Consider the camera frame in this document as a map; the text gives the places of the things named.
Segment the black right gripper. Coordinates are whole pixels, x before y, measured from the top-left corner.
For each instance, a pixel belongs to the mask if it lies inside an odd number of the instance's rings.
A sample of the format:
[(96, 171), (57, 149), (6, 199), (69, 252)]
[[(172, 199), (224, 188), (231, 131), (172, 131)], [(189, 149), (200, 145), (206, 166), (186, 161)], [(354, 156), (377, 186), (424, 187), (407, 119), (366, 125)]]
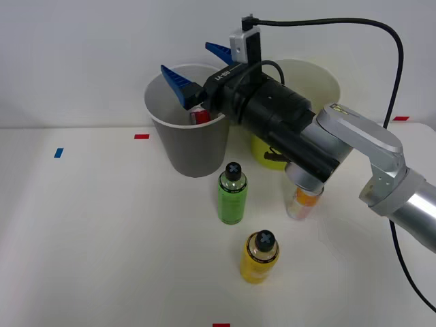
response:
[(260, 90), (270, 78), (262, 72), (258, 81), (250, 80), (249, 74), (244, 75), (249, 66), (234, 63), (230, 48), (206, 42), (205, 49), (228, 66), (210, 76), (204, 88), (161, 65), (161, 74), (181, 106), (190, 110), (205, 101), (207, 110), (222, 113), (233, 121), (269, 121), (273, 111), (264, 103), (266, 97)]

